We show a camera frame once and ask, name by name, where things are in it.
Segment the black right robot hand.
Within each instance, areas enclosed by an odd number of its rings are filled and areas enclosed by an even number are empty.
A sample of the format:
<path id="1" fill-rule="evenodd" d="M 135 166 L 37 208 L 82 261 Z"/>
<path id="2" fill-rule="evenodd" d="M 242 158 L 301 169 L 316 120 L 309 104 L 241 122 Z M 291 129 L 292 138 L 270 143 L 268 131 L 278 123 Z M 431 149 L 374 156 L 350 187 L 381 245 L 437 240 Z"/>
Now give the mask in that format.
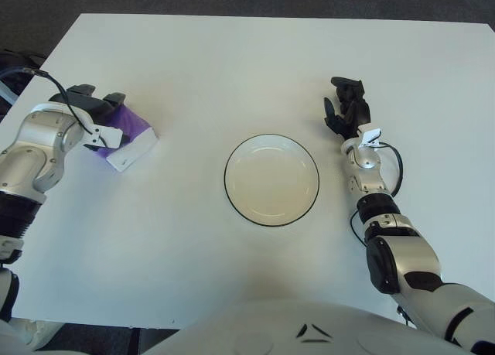
<path id="1" fill-rule="evenodd" d="M 340 102 L 340 113 L 337 114 L 332 101 L 324 98 L 324 121 L 326 126 L 345 140 L 356 138 L 359 127 L 370 123 L 370 108 L 364 99 L 364 86 L 361 80 L 345 77 L 332 77 L 330 83 L 336 88 Z"/>

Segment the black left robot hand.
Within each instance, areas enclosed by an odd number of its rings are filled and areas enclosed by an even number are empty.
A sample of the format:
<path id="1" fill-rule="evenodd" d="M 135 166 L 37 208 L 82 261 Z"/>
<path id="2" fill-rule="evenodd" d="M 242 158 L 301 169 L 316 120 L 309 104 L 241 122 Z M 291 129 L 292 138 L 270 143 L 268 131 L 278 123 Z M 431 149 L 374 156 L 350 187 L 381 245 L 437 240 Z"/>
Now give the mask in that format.
<path id="1" fill-rule="evenodd" d="M 66 89 L 73 108 L 86 111 L 97 125 L 117 128 L 126 95 L 114 92 L 99 99 L 93 97 L 94 91 L 95 86 L 90 84 L 73 85 Z"/>

